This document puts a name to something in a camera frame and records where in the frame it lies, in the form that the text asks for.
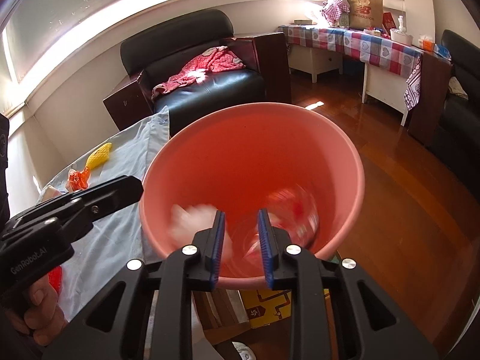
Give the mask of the person's left hand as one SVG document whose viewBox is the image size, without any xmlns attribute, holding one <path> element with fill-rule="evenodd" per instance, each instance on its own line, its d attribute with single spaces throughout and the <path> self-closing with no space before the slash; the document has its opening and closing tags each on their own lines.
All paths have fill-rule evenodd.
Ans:
<svg viewBox="0 0 480 360">
<path fill-rule="evenodd" d="M 18 332 L 30 334 L 43 347 L 49 345 L 68 325 L 64 311 L 58 303 L 58 294 L 47 275 L 35 282 L 27 291 L 30 308 L 23 316 L 6 310 L 6 316 Z"/>
</svg>

